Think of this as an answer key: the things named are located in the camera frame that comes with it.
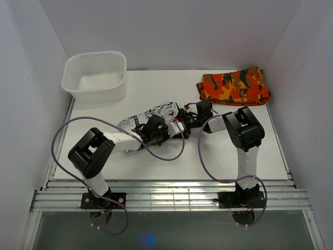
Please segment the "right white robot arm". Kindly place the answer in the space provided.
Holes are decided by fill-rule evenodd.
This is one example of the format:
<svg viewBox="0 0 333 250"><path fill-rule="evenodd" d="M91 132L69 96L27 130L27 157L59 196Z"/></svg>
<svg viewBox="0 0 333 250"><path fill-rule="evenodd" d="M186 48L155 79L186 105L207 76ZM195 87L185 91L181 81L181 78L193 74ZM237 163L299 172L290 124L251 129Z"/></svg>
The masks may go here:
<svg viewBox="0 0 333 250"><path fill-rule="evenodd" d="M218 192L213 201L217 202L220 208L263 208L265 196L260 191L257 177L257 154L265 137L262 125L247 106L223 115L214 114L212 104L207 101L197 102L195 106L196 112L191 111L187 104L177 114L185 128L185 134L190 135L191 130L196 128L200 129L200 133L207 134L226 130L237 150L236 180L219 180L209 174L216 182L234 183L235 190Z"/></svg>

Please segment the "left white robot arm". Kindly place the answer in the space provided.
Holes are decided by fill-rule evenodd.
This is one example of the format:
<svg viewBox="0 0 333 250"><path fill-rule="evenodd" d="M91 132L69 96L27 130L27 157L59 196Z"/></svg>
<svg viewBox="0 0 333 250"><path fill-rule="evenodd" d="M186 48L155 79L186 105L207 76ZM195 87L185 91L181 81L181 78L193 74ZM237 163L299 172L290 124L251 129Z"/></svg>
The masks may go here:
<svg viewBox="0 0 333 250"><path fill-rule="evenodd" d="M91 128L69 151L68 159L91 188L88 193L93 204L105 208L109 206L111 190L101 171L111 153L140 151L144 145L160 145L169 137L167 124L157 115L128 134L104 133L98 128Z"/></svg>

